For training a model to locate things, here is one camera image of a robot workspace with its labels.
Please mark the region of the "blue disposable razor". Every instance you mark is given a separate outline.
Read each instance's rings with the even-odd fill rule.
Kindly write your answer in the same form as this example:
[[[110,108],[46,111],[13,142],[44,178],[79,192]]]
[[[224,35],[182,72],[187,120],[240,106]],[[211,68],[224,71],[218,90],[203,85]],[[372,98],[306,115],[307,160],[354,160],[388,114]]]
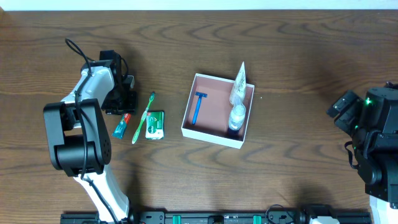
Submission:
[[[193,119],[192,119],[193,125],[195,125],[197,122],[202,98],[206,98],[208,96],[206,93],[202,93],[202,92],[198,92],[198,91],[195,93],[195,95],[198,97],[198,100],[197,100],[197,105],[195,107],[195,112],[194,112]]]

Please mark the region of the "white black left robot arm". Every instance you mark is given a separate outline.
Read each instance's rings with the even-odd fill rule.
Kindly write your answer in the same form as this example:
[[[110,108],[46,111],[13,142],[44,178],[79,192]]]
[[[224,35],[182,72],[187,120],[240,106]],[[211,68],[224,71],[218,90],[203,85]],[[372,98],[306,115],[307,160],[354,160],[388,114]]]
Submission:
[[[62,216],[62,223],[132,223],[130,200],[111,170],[111,140],[104,114],[136,111],[134,76],[122,71],[125,60],[103,50],[81,68],[75,88],[58,103],[44,107],[50,161],[87,192],[98,213]]]

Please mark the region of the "white cardboard box pink interior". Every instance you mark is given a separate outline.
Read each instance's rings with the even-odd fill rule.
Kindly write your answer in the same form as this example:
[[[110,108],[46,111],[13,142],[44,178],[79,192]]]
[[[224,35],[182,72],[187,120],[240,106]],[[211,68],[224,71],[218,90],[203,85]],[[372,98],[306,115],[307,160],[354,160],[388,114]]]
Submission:
[[[200,73],[195,75],[181,125],[183,136],[236,149],[242,147],[248,129],[255,86],[246,85],[246,96],[243,101],[246,115],[238,134],[239,137],[236,139],[228,135],[228,120],[232,110],[229,95],[233,84],[234,80]],[[206,93],[208,96],[202,98],[197,122],[193,125],[192,119],[198,100],[195,95],[197,91]]]

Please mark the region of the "blue Dettol foam bottle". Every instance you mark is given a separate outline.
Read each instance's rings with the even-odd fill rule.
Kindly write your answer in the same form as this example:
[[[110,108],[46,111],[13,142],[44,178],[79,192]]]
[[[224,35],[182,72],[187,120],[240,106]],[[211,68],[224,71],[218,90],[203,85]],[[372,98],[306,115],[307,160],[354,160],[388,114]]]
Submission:
[[[233,98],[233,108],[229,114],[228,135],[231,138],[238,138],[238,134],[245,120],[246,107],[240,97],[235,95]]]

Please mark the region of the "green white Colgate toothbrush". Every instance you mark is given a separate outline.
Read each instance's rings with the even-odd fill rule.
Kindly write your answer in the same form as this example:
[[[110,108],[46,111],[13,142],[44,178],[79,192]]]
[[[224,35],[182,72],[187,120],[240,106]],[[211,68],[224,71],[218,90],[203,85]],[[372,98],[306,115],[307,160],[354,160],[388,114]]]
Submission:
[[[140,120],[140,123],[139,123],[139,125],[138,125],[138,127],[137,127],[137,129],[136,129],[136,132],[135,132],[134,135],[133,135],[132,144],[135,144],[135,143],[137,142],[137,140],[138,140],[138,137],[139,137],[139,135],[140,135],[140,131],[141,131],[142,125],[144,124],[144,121],[146,120],[148,110],[149,110],[149,108],[150,108],[150,106],[151,106],[151,104],[152,104],[154,98],[155,98],[155,92],[153,91],[153,92],[150,94],[149,102],[148,102],[148,104],[147,104],[147,106],[146,106],[146,108],[145,108],[145,110],[144,110],[144,112],[143,112],[143,114],[142,114],[142,116],[141,116],[141,120]]]

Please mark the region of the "white lotion tube gold cap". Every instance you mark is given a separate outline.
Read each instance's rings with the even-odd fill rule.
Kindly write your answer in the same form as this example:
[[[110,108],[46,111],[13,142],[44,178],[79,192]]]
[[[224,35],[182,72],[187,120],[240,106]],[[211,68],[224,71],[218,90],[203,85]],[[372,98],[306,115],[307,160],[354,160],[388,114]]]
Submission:
[[[231,94],[229,96],[229,102],[232,105],[234,104],[234,99],[236,96],[238,96],[241,101],[244,101],[246,96],[246,70],[244,62],[241,64],[239,72],[234,81]]]

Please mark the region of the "Colgate toothpaste tube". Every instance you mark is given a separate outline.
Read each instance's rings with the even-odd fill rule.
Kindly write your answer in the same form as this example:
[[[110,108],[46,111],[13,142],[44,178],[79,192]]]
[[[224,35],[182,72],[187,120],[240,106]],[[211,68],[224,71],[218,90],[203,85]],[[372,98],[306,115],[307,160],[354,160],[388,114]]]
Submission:
[[[122,139],[130,119],[131,119],[130,113],[123,114],[122,118],[121,118],[119,124],[116,126],[116,129],[114,130],[112,136],[115,138],[118,138],[118,139]]]

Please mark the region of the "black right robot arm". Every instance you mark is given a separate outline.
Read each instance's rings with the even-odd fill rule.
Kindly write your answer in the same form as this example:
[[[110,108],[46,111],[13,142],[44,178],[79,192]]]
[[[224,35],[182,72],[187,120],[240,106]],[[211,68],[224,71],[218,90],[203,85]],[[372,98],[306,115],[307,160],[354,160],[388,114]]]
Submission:
[[[361,98],[344,92],[326,111],[350,136],[349,164],[365,183],[365,192],[397,208],[397,84],[370,88]]]

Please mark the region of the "green Dettol soap bar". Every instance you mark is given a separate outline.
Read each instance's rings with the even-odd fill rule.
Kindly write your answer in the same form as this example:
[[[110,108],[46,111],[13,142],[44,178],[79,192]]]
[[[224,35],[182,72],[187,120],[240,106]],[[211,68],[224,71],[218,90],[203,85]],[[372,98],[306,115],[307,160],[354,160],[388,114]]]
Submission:
[[[164,136],[164,112],[148,112],[146,117],[146,139],[160,140]]]

